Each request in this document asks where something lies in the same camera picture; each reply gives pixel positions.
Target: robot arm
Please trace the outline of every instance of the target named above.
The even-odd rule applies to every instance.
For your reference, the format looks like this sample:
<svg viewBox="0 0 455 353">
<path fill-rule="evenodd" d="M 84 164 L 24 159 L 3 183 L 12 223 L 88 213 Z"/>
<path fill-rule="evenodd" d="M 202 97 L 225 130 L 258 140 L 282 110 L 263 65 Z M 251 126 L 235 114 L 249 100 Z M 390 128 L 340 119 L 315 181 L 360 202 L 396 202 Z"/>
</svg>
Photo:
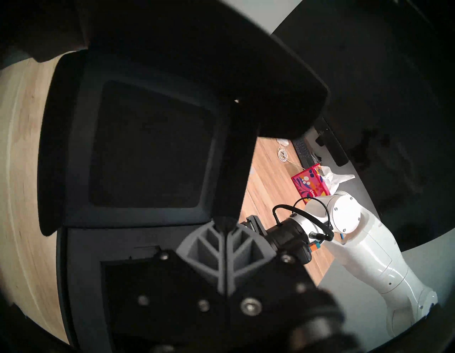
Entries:
<svg viewBox="0 0 455 353">
<path fill-rule="evenodd" d="M 409 268 L 387 227 L 345 192 L 318 199 L 329 210 L 334 232 L 345 234 L 341 242 L 326 241 L 324 246 L 352 275 L 384 298 L 389 335 L 395 337 L 425 317 L 438 297 Z M 314 200 L 308 202 L 305 211 L 322 222 L 328 220 L 323 206 Z M 293 219 L 310 237 L 312 232 L 321 231 L 300 215 Z"/>
</svg>

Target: bolt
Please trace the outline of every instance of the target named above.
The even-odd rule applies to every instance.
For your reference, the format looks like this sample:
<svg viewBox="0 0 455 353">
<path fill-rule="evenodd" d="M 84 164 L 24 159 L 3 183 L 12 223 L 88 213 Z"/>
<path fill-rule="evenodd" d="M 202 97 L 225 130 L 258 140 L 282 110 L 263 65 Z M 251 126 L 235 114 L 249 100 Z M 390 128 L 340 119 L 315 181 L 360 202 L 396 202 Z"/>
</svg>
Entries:
<svg viewBox="0 0 455 353">
<path fill-rule="evenodd" d="M 302 294 L 307 290 L 307 287 L 302 282 L 299 282 L 295 285 L 295 290 L 298 294 Z"/>
<path fill-rule="evenodd" d="M 262 304 L 255 298 L 246 298 L 240 303 L 240 310 L 242 310 L 245 315 L 256 316 L 261 313 Z"/>
<path fill-rule="evenodd" d="M 210 303 L 208 300 L 201 299 L 200 301 L 197 302 L 197 306 L 199 307 L 199 310 L 202 312 L 208 312 L 210 310 Z"/>
<path fill-rule="evenodd" d="M 146 307 L 150 304 L 150 300 L 148 299 L 147 296 L 145 295 L 140 295 L 137 297 L 137 303 L 141 306 L 141 307 Z"/>
<path fill-rule="evenodd" d="M 294 263 L 295 259 L 294 259 L 294 257 L 292 257 L 288 254 L 283 254 L 283 255 L 281 255 L 281 261 L 283 261 L 287 264 L 292 264 L 292 263 Z"/>
</svg>

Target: white wall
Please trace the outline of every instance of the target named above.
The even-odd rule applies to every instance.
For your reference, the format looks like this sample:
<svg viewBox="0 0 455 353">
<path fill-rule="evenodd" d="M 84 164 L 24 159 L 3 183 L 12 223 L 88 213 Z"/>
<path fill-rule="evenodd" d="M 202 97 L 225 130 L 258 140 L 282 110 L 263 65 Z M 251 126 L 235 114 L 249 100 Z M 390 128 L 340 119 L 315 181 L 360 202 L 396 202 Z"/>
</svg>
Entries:
<svg viewBox="0 0 455 353">
<path fill-rule="evenodd" d="M 271 34 L 302 0 L 222 0 Z"/>
<path fill-rule="evenodd" d="M 416 276 L 438 294 L 444 305 L 455 284 L 455 229 L 403 252 L 403 258 Z M 387 307 L 381 295 L 351 275 L 333 261 L 319 288 L 332 292 L 342 307 L 346 332 L 354 333 L 365 350 L 371 350 L 390 340 L 385 318 Z"/>
</svg>

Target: wooden table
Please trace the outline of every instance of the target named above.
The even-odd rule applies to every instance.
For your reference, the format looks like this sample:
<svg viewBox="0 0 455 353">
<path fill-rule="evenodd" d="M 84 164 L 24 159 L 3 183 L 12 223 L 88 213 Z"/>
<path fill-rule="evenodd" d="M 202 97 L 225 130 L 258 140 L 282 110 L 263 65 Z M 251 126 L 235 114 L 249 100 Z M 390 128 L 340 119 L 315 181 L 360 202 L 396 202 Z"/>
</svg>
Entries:
<svg viewBox="0 0 455 353">
<path fill-rule="evenodd" d="M 56 234 L 41 234 L 36 199 L 41 121 L 58 60 L 28 59 L 0 71 L 0 288 L 8 302 L 67 342 L 57 294 Z M 274 139 L 258 139 L 240 221 L 257 215 L 267 229 L 274 225 L 275 205 L 299 198 L 290 176 L 300 169 L 281 162 L 277 148 Z M 293 148 L 287 152 L 299 164 Z M 278 215 L 285 219 L 289 212 Z M 316 284 L 332 260 L 325 248 L 313 254 L 306 268 Z"/>
</svg>

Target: black cover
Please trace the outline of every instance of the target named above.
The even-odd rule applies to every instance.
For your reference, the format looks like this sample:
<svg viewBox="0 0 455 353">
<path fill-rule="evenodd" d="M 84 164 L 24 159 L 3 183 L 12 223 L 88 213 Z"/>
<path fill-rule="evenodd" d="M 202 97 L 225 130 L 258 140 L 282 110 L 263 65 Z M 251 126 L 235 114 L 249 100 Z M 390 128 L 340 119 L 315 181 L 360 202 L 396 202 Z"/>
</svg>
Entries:
<svg viewBox="0 0 455 353">
<path fill-rule="evenodd" d="M 222 3 L 178 3 L 77 2 L 90 45 L 49 90 L 43 234 L 238 219 L 256 137 L 319 116 L 328 90 L 286 47 Z"/>
</svg>

